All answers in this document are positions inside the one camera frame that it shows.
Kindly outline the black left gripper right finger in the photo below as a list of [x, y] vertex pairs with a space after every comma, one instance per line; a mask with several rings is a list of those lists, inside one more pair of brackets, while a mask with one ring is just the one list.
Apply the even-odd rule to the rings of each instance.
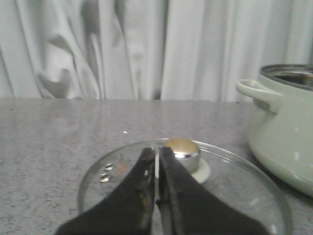
[[169, 147], [159, 150], [159, 200], [165, 235], [267, 235], [265, 226], [199, 184]]

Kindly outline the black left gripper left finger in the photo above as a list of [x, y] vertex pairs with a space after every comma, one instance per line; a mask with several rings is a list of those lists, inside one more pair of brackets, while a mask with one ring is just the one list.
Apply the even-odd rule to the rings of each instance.
[[155, 199], [155, 151], [144, 148], [124, 180], [101, 202], [61, 225], [58, 235], [149, 235]]

